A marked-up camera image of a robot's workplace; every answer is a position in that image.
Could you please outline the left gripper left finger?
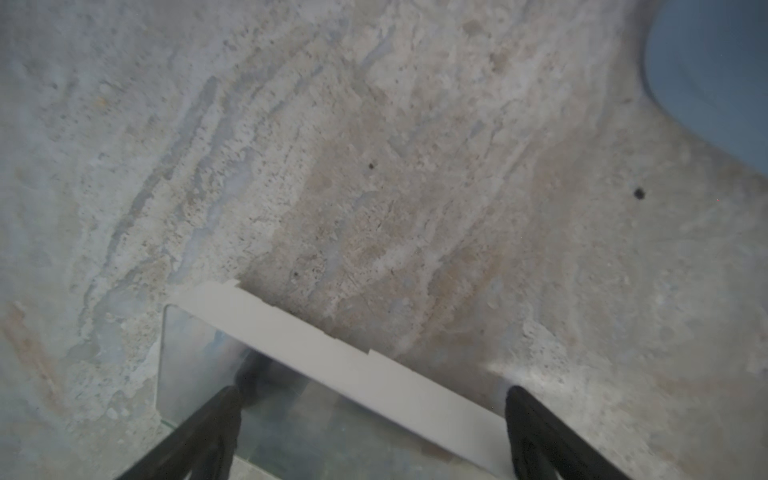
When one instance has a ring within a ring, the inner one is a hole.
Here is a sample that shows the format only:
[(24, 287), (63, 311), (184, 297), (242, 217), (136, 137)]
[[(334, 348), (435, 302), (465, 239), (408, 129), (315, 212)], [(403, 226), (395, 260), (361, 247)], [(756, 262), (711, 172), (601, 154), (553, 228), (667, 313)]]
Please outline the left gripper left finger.
[(227, 479), (242, 407), (237, 387), (221, 389), (119, 479)]

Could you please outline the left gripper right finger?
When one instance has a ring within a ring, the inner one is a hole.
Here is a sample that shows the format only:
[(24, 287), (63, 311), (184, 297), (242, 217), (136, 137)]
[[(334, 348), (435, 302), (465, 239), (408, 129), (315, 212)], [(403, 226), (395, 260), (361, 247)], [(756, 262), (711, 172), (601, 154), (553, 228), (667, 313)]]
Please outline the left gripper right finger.
[(505, 420), (518, 479), (629, 479), (521, 386), (507, 392)]

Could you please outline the grey panel clock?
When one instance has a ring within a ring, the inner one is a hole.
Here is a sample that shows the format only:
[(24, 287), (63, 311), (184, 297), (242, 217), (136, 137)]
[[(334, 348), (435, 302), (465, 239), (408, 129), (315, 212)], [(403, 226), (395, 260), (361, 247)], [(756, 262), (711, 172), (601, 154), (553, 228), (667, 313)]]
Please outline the grey panel clock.
[(237, 456), (278, 479), (510, 479), (504, 419), (243, 290), (164, 306), (156, 407), (176, 426), (245, 376)]

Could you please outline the blue square alarm clock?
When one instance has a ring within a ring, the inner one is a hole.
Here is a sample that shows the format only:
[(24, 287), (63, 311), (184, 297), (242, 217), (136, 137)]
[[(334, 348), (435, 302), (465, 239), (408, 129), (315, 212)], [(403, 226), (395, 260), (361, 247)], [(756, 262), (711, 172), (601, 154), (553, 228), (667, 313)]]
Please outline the blue square alarm clock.
[(645, 42), (643, 76), (683, 127), (767, 172), (766, 2), (662, 2)]

